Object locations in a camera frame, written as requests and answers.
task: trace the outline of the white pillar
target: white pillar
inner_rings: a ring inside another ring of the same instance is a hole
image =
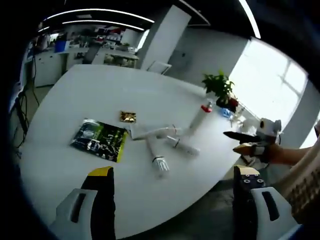
[[[137,67],[146,70],[154,61],[168,63],[191,16],[172,5],[152,25],[139,51]]]

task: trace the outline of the gold packet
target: gold packet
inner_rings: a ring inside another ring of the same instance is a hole
[[[120,122],[135,123],[137,114],[135,112],[120,111]]]

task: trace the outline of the white cabinet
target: white cabinet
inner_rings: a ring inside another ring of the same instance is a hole
[[[66,68],[65,70],[69,70],[73,65],[82,64],[83,58],[76,59],[77,53],[69,53],[66,60]]]
[[[35,75],[34,86],[54,85],[62,76],[62,56],[57,53],[43,52],[35,56],[32,63],[32,75]]]

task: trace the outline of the window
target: window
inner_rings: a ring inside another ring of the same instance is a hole
[[[56,40],[58,36],[59,36],[59,33],[50,34],[49,42],[51,43],[53,40]]]
[[[289,57],[259,40],[251,40],[232,73],[233,92],[256,117],[287,125],[303,95],[307,75]]]
[[[320,112],[318,114],[318,117],[316,118],[314,125],[316,125],[318,121],[320,121]],[[306,137],[306,139],[304,140],[300,148],[305,149],[305,148],[312,147],[316,143],[316,141],[317,141],[316,131],[314,126],[312,126],[308,136]]]
[[[148,29],[142,34],[142,37],[141,37],[140,42],[139,42],[138,47],[137,47],[138,50],[143,47],[143,45],[144,45],[144,43],[145,43],[145,41],[147,39],[147,36],[149,34],[149,31],[150,30]]]

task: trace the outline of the round table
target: round table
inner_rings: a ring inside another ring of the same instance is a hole
[[[46,225],[56,207],[88,173],[114,167],[116,238],[129,237],[171,219],[206,194],[236,162],[238,142],[223,135],[230,122],[213,110],[189,141],[200,149],[186,157],[163,139],[157,147],[170,168],[158,178],[145,140],[127,137],[119,163],[81,152],[70,141],[84,118],[118,127],[120,111],[135,112],[137,123],[187,128],[206,102],[205,90],[168,76],[108,65],[75,65],[40,104],[22,147],[23,186]]]

